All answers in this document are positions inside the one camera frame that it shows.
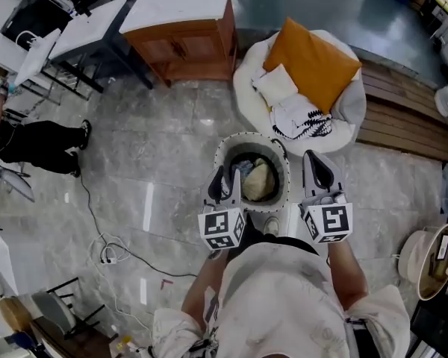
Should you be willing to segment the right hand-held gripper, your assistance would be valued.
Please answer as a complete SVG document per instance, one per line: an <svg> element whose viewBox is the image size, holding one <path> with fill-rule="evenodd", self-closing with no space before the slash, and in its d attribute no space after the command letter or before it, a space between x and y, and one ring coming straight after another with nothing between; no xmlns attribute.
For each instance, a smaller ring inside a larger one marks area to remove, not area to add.
<svg viewBox="0 0 448 358"><path fill-rule="evenodd" d="M322 193L333 195L301 203L301 218L314 244L344 241L353 232L353 206L343 191L339 167L324 154L307 150L302 158L306 198Z"/></svg>

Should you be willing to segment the grey blue patterned clothes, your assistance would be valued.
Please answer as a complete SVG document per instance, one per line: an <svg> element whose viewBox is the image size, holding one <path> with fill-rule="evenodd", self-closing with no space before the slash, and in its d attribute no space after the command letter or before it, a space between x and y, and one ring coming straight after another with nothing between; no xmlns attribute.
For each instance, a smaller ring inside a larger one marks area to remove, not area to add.
<svg viewBox="0 0 448 358"><path fill-rule="evenodd" d="M252 172L254 167L255 167L254 163L250 160L241 160L239 162L232 163L230 176L234 177L235 172L239 171L240 179L245 180Z"/></svg>

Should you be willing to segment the cream yellow clothes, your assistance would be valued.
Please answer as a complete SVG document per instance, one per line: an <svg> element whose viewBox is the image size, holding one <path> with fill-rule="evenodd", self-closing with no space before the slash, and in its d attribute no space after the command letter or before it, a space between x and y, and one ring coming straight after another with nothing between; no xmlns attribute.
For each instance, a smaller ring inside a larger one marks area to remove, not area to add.
<svg viewBox="0 0 448 358"><path fill-rule="evenodd" d="M269 164L262 158L254 163L254 168L243 181L243 195L248 201L262 201L275 188L275 179Z"/></svg>

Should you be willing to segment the white grey laundry basket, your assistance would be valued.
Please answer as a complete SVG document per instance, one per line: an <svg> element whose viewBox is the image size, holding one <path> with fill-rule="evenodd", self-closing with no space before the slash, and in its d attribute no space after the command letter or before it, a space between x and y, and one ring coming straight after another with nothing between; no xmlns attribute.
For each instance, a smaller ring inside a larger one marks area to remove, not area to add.
<svg viewBox="0 0 448 358"><path fill-rule="evenodd" d="M276 213L288 202L290 166L287 151L280 140L256 132L240 132L225 138L214 155L214 167L223 167L222 182L231 189L232 166L241 161L261 158L270 167L274 178L272 192L260 201L241 199L241 207L256 213Z"/></svg>

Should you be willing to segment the white black patterned garment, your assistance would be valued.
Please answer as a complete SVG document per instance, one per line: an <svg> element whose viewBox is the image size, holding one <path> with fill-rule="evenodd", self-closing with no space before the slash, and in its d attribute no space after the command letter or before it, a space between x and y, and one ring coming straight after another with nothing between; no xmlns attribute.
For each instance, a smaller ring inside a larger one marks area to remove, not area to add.
<svg viewBox="0 0 448 358"><path fill-rule="evenodd" d="M287 140L322 137L332 132L332 116L325 115L308 101L276 105L270 121L273 131Z"/></svg>

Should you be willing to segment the person's left forearm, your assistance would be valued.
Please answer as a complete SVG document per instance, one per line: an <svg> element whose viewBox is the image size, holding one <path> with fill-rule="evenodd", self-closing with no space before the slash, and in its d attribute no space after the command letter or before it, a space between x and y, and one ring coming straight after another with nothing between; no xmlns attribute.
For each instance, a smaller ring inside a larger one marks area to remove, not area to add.
<svg viewBox="0 0 448 358"><path fill-rule="evenodd" d="M217 257L205 260L181 306L181 311L193 318L200 326L201 331L206 329L204 320L205 293L208 288L212 288L215 294L219 293L227 259L228 250L224 250Z"/></svg>

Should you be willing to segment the person's white shoe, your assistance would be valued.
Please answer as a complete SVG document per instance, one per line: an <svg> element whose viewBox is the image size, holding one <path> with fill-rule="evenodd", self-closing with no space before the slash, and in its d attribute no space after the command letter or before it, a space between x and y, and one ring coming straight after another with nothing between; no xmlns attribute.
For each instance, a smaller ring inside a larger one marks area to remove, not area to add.
<svg viewBox="0 0 448 358"><path fill-rule="evenodd" d="M280 233L280 221L275 216L270 216L265 222L263 227L263 234L270 234L273 236L279 236Z"/></svg>

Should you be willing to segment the person's black trousers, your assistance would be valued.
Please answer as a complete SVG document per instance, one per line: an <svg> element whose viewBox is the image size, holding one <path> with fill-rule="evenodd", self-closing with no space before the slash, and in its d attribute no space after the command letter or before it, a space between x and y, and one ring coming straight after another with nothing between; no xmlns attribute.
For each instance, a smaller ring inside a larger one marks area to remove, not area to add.
<svg viewBox="0 0 448 358"><path fill-rule="evenodd" d="M277 245L287 245L294 248L298 248L308 253L319 255L317 251L309 245L307 242L300 239L288 237L288 236L274 236L271 233L262 233L258 230L252 221L249 214L246 215L246 226L243 230L242 239L240 245L237 248L232 248L227 257L227 263L230 263L234 258L241 255L247 248L258 243L271 243Z"/></svg>

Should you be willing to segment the small white pillow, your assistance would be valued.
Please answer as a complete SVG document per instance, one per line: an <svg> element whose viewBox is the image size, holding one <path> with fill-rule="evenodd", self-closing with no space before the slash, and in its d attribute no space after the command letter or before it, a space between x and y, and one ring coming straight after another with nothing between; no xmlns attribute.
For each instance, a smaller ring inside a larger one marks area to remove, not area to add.
<svg viewBox="0 0 448 358"><path fill-rule="evenodd" d="M298 93L297 86L282 63L271 72L258 70L252 77L252 85L262 95L269 107Z"/></svg>

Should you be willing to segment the orange cushion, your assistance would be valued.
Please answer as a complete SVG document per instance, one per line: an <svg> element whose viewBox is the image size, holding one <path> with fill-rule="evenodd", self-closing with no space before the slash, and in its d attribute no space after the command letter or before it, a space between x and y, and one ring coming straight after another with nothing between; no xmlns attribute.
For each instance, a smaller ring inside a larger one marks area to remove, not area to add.
<svg viewBox="0 0 448 358"><path fill-rule="evenodd" d="M361 68L359 60L291 18L286 18L263 67L271 72L280 65L297 86L298 93L325 114Z"/></svg>

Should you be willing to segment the person's white shirt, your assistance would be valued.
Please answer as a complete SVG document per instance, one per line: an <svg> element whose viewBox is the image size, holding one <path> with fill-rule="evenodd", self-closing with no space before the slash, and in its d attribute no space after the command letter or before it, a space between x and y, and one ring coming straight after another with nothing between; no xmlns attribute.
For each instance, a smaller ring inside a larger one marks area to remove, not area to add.
<svg viewBox="0 0 448 358"><path fill-rule="evenodd" d="M155 312L154 358L405 358L410 320L388 285L344 310L329 256L258 243L205 293L205 331L187 313Z"/></svg>

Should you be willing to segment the wooden cabinet with white top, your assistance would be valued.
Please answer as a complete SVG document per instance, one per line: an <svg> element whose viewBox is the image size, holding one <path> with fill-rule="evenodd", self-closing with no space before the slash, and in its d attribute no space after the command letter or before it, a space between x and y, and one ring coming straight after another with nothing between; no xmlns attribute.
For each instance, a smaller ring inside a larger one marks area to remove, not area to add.
<svg viewBox="0 0 448 358"><path fill-rule="evenodd" d="M158 79L230 81L237 55L231 0L136 0L119 32Z"/></svg>

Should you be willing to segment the white ironing board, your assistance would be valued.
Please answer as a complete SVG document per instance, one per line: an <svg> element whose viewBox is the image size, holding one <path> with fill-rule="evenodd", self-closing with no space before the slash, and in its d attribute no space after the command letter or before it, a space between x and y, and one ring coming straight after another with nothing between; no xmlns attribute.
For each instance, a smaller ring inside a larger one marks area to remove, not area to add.
<svg viewBox="0 0 448 358"><path fill-rule="evenodd" d="M20 86L27 80L31 80L33 77L41 73L42 68L46 65L50 52L61 35L61 30L57 28L45 37L39 37L31 31L23 31L17 36L16 44L18 44L18 39L23 34L30 34L32 36L32 40L30 41L30 48L25 60L23 61L13 83L15 87Z"/></svg>

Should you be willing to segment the white desk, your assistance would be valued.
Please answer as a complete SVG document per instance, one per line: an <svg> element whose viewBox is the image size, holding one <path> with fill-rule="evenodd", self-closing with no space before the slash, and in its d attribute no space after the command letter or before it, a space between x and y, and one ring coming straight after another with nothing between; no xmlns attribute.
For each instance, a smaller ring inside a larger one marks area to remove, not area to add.
<svg viewBox="0 0 448 358"><path fill-rule="evenodd" d="M0 281L7 291L13 295L18 295L16 279L14 277L10 249L5 241L0 237Z"/></svg>

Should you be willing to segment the white table with black frame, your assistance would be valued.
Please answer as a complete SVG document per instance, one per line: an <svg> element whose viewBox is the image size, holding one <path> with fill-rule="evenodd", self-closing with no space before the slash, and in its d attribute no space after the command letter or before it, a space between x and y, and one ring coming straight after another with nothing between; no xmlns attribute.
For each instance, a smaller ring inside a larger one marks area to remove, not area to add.
<svg viewBox="0 0 448 358"><path fill-rule="evenodd" d="M50 64L75 78L70 87L60 84L80 98L78 85L83 83L102 93L100 78L132 74L148 89L153 83L147 78L149 67L119 32L131 9L128 0L113 0L76 16L64 28L50 54Z"/></svg>

